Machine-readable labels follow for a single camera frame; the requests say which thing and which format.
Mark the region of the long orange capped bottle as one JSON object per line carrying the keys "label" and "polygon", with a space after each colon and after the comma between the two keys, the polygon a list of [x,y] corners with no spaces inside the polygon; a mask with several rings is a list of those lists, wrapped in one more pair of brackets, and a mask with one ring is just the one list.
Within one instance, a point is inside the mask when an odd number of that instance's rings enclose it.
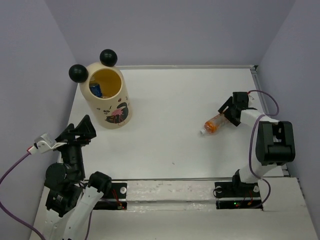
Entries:
{"label": "long orange capped bottle", "polygon": [[221,127],[228,123],[229,120],[222,113],[219,113],[206,121],[199,133],[202,136],[215,134]]}

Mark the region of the clear bottle blue label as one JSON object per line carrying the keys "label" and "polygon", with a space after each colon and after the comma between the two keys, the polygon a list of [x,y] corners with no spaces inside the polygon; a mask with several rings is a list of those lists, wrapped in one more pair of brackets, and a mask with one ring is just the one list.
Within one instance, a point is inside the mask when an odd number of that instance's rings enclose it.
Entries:
{"label": "clear bottle blue label", "polygon": [[91,83],[89,85],[89,89],[94,96],[98,98],[101,98],[103,96],[101,87],[98,83]]}

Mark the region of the small orange juice bottle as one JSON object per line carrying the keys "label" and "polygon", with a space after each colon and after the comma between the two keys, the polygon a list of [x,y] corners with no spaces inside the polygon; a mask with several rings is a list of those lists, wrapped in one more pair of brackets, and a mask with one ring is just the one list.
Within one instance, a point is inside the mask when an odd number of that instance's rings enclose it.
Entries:
{"label": "small orange juice bottle", "polygon": [[111,98],[111,97],[113,97],[113,96],[112,95],[105,95],[105,94],[103,94],[101,96],[101,98],[103,98],[103,99],[108,99],[108,98]]}

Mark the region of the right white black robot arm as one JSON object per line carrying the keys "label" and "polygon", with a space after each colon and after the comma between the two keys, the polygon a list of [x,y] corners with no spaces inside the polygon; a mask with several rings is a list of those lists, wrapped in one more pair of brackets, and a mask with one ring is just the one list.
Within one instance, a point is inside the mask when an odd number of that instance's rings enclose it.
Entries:
{"label": "right white black robot arm", "polygon": [[293,125],[274,119],[249,106],[249,93],[236,91],[218,110],[232,125],[251,127],[248,164],[232,176],[230,190],[242,196],[277,166],[293,162],[296,156]]}

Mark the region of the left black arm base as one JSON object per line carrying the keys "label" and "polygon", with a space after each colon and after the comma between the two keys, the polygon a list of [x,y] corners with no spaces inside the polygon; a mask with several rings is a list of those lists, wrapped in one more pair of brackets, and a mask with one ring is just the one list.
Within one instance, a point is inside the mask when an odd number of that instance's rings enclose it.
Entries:
{"label": "left black arm base", "polygon": [[128,183],[112,181],[111,189],[94,206],[94,210],[119,211],[127,209]]}

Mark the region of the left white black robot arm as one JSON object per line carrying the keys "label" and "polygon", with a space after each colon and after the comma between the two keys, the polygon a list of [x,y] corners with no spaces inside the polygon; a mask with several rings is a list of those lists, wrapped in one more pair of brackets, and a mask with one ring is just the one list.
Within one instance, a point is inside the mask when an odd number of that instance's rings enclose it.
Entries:
{"label": "left white black robot arm", "polygon": [[43,236],[46,240],[75,240],[96,203],[110,194],[112,179],[96,171],[85,187],[82,147],[97,136],[90,116],[85,115],[77,126],[69,124],[56,138],[54,150],[61,162],[51,164],[45,172],[44,185],[49,189]]}

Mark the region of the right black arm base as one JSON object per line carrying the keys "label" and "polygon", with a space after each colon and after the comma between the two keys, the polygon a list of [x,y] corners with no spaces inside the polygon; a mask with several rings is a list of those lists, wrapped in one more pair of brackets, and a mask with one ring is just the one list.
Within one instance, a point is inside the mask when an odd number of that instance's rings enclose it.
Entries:
{"label": "right black arm base", "polygon": [[214,183],[212,194],[216,199],[217,210],[263,208],[257,183],[235,186],[231,181],[218,181]]}

